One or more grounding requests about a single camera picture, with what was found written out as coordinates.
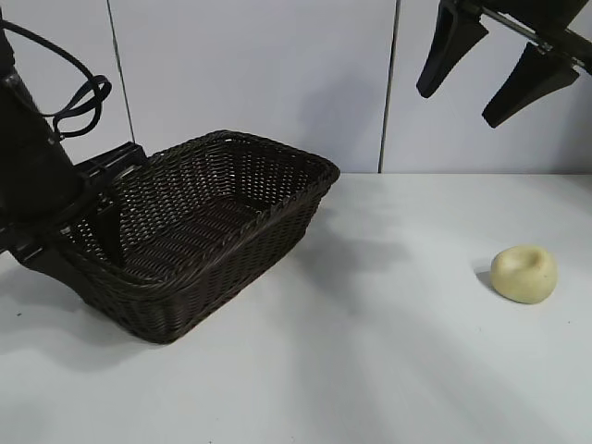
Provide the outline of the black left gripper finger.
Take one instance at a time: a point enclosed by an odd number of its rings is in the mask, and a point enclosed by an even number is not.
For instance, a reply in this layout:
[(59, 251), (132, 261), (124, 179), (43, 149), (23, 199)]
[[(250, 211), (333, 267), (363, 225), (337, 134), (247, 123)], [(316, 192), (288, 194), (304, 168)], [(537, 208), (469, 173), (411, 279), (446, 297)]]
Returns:
[(120, 240), (121, 215), (117, 203), (100, 203), (94, 218), (95, 236), (105, 256), (118, 267), (125, 264)]
[(87, 279), (53, 246), (29, 244), (18, 248), (18, 262), (74, 290), (84, 301), (92, 296)]

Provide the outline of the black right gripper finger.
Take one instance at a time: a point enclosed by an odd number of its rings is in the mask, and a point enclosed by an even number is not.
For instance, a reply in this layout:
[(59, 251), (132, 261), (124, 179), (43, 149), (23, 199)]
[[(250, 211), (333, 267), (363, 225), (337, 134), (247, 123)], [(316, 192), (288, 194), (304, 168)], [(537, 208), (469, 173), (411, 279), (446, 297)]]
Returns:
[(457, 63), (488, 34), (477, 2), (439, 2), (430, 50), (416, 83), (422, 97), (431, 97)]
[(482, 117), (496, 128), (536, 100), (571, 86), (578, 78), (574, 65), (561, 54), (528, 43)]

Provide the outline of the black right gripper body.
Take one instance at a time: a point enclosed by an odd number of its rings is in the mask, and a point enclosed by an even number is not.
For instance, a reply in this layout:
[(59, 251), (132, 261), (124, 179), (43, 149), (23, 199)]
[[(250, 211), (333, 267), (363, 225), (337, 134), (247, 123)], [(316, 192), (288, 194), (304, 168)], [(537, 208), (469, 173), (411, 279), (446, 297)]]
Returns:
[(543, 51), (568, 59), (573, 67), (591, 72), (591, 42), (569, 29), (585, 1), (444, 1), (477, 2), (487, 16), (522, 35)]

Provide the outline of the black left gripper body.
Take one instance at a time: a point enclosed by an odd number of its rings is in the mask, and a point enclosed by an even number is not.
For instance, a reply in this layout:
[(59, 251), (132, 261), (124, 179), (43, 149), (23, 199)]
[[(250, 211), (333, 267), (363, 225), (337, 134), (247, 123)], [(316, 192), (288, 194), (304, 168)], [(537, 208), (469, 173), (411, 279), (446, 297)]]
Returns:
[(39, 244), (54, 235), (66, 236), (81, 221), (87, 221), (95, 236), (94, 218), (100, 203), (117, 203), (121, 215), (121, 202), (116, 197), (114, 183), (148, 164), (143, 148), (135, 142), (126, 142), (117, 148), (99, 154), (74, 166), (76, 178), (82, 182), (81, 193), (65, 208), (47, 216), (21, 222), (6, 212), (1, 213), (1, 251), (13, 252), (19, 247)]

